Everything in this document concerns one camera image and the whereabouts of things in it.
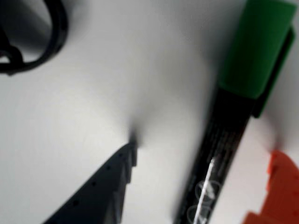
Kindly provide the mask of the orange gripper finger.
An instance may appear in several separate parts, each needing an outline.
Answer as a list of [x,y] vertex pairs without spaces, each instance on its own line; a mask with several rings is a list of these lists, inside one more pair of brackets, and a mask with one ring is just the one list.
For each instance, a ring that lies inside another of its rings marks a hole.
[[244,224],[299,222],[299,168],[281,151],[271,154],[267,196],[259,213],[249,212]]

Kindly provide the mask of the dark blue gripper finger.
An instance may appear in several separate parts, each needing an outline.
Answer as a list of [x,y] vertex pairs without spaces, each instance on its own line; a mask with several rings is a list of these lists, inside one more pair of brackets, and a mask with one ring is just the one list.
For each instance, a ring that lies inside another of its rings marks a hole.
[[45,223],[121,223],[126,186],[136,165],[137,143],[131,141],[114,153]]

